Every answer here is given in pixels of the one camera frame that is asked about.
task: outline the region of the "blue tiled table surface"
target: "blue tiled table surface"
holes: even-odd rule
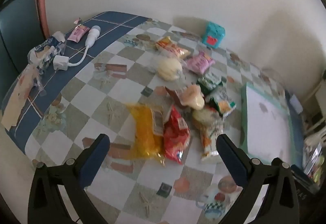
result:
[[[42,83],[44,85],[46,95],[41,96],[37,87],[33,87],[28,100],[21,112],[17,126],[11,127],[9,131],[6,130],[9,137],[25,153],[25,145],[33,130],[36,128],[40,119],[43,117],[45,110],[50,106],[54,99],[58,96],[64,86],[94,57],[101,53],[107,46],[125,35],[131,29],[139,24],[145,22],[148,18],[136,16],[128,13],[106,11],[100,13],[93,18],[84,22],[87,27],[98,25],[101,28],[101,34],[94,46],[89,49],[84,61],[76,67],[71,67],[67,71],[55,72],[52,64],[42,76]],[[69,37],[72,30],[66,33],[66,39]],[[86,36],[84,36],[79,43],[67,40],[65,56],[70,58],[71,63],[80,61],[85,50]],[[7,102],[2,104],[2,111],[4,111]]]

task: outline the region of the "white charger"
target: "white charger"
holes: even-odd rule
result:
[[[57,69],[60,69],[60,70],[67,70],[68,67],[75,67],[75,66],[78,66],[80,65],[85,57],[86,57],[86,54],[87,54],[87,51],[89,48],[91,48],[95,41],[97,40],[98,36],[100,35],[101,33],[101,28],[97,25],[93,26],[92,29],[89,30],[89,33],[88,33],[88,36],[87,36],[87,39],[86,39],[86,42],[85,42],[85,51],[84,51],[84,55],[82,57],[82,59],[77,62],[77,63],[69,63],[69,57],[65,57],[65,56],[62,56],[62,55],[56,55],[53,59],[53,67],[55,70]]]

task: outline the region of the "green snack package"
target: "green snack package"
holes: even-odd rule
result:
[[[215,89],[218,85],[221,85],[221,78],[216,76],[212,72],[207,72],[205,75],[200,77],[197,80],[197,85],[200,86],[200,89],[204,96],[208,95],[211,93],[213,89]]]
[[[218,110],[222,118],[232,113],[236,107],[235,102],[228,97],[223,86],[218,86],[205,100],[211,107]]]

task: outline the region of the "screw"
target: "screw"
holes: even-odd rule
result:
[[[255,164],[255,165],[260,164],[260,160],[257,159],[257,158],[253,158],[253,159],[251,160],[251,162],[252,162],[253,164]]]
[[[36,168],[42,168],[43,165],[44,165],[44,163],[40,161],[40,162],[38,162],[38,163],[36,164]]]
[[[283,162],[282,166],[283,166],[283,168],[286,168],[286,169],[288,169],[290,167],[286,162]]]
[[[75,159],[68,159],[67,161],[66,161],[66,164],[67,165],[73,165],[75,163]]]

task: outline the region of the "red snack package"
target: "red snack package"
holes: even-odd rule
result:
[[[169,120],[164,124],[165,157],[182,165],[183,151],[188,147],[190,131],[185,119],[172,105]]]

